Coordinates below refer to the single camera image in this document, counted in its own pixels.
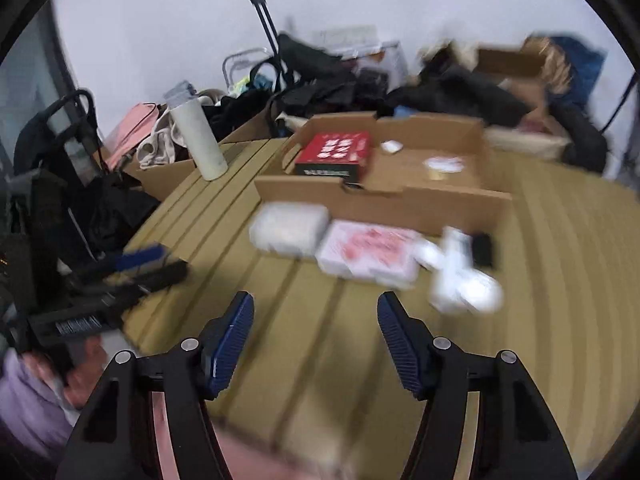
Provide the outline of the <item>person left hand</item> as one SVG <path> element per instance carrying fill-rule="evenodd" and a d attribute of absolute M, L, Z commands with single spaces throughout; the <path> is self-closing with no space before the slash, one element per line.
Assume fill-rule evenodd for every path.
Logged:
<path fill-rule="evenodd" d="M 45 356 L 38 353 L 24 353 L 22 361 L 35 378 L 54 389 L 58 374 Z M 96 388 L 103 374 L 107 355 L 102 347 L 102 338 L 92 336 L 84 342 L 84 357 L 80 364 L 66 374 L 63 380 L 63 398 L 73 407 L 80 410 Z"/>

